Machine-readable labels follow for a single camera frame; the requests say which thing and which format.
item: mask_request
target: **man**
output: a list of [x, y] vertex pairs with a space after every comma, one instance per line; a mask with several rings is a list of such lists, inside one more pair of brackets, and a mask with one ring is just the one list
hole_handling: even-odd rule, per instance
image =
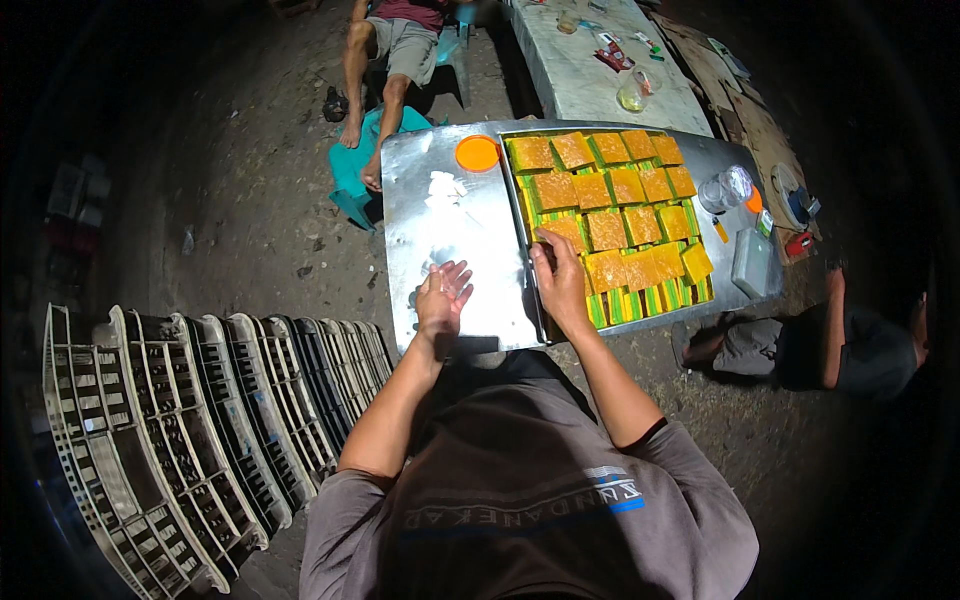
[[[589, 321], [573, 245], [537, 234], [556, 257], [553, 270], [543, 247], [531, 250], [543, 306], [577, 351], [609, 437], [548, 368], [447, 398], [412, 440], [472, 292], [466, 263], [432, 266], [417, 335], [310, 505], [301, 599], [733, 598], [743, 588], [758, 551], [746, 512]], [[421, 450], [404, 465], [411, 446]]]
[[926, 294], [910, 331], [866, 308], [845, 304], [843, 271], [827, 273], [827, 301], [783, 322], [757, 319], [687, 346], [674, 327], [674, 350], [687, 368], [773, 376], [788, 390], [840, 390], [874, 400], [898, 395], [926, 361]]
[[437, 64], [437, 40], [444, 27], [446, 0], [382, 0], [367, 16], [367, 0], [356, 0], [350, 17], [344, 73], [347, 79], [349, 114], [340, 143], [356, 148], [363, 124], [360, 83], [368, 59], [387, 56], [387, 83], [383, 87], [380, 136], [370, 162], [361, 169], [360, 180], [374, 191], [380, 187], [380, 145], [396, 133], [403, 116], [403, 98], [410, 83], [424, 86]]

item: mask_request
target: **red shirt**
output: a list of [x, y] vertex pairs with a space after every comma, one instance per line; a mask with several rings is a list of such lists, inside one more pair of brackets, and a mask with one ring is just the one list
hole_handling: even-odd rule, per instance
[[408, 19], [439, 35], [444, 28], [441, 11], [447, 0], [383, 0], [372, 16], [381, 19]]

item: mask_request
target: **shorts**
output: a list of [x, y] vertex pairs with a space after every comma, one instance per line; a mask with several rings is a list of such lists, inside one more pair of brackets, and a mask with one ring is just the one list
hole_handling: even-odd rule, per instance
[[387, 57], [387, 77], [406, 75], [423, 87], [437, 66], [437, 34], [407, 19], [368, 16], [376, 29], [376, 58]]
[[783, 324], [776, 319], [757, 319], [732, 326], [713, 357], [713, 370], [769, 375], [774, 369], [781, 329]]

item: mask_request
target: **flip-flop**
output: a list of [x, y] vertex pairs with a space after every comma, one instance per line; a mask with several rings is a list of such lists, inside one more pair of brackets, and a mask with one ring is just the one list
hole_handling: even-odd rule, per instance
[[677, 361], [677, 368], [687, 369], [684, 365], [684, 348], [690, 345], [690, 333], [686, 330], [686, 323], [677, 321], [670, 327], [670, 343], [673, 345], [673, 357]]

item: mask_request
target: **dirt ground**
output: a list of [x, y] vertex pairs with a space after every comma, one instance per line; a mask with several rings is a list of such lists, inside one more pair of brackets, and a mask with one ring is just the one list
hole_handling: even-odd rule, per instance
[[[349, 7], [346, 0], [326, 0], [288, 20], [274, 18], [266, 7], [232, 17], [205, 43], [171, 51], [145, 78], [107, 156], [116, 210], [108, 216], [92, 306], [103, 312], [119, 303], [156, 315], [243, 311], [364, 320], [378, 324], [388, 348], [395, 347], [382, 229], [355, 227], [327, 198], [333, 181], [326, 153], [338, 125], [323, 120], [321, 106], [326, 87], [343, 83]], [[522, 57], [494, 48], [485, 31], [469, 45], [472, 108], [462, 110], [448, 86], [429, 90], [436, 97], [428, 115], [450, 123], [523, 116], [501, 68]], [[756, 54], [740, 58], [755, 68], [763, 61]], [[758, 68], [756, 84], [765, 92], [762, 74]], [[804, 131], [811, 132], [808, 139], [822, 127], [815, 111], [797, 108], [802, 102], [771, 99], [774, 107], [788, 107], [783, 125], [794, 133], [811, 187], [820, 184], [814, 189], [825, 190], [820, 195], [829, 200], [825, 182], [843, 176], [831, 173], [825, 158], [802, 152], [810, 148]], [[828, 240], [846, 234], [846, 222], [826, 219], [821, 225]], [[185, 254], [188, 228], [195, 245]], [[822, 297], [822, 275], [816, 259], [789, 269], [783, 298], [754, 312], [801, 311]], [[775, 589], [791, 549], [844, 489], [864, 418], [833, 396], [720, 385], [682, 372], [669, 328], [609, 342], [734, 487], [760, 539], [751, 589]], [[548, 351], [586, 391], [570, 347]], [[255, 553], [231, 595], [296, 598], [304, 523], [300, 513], [267, 551]]]

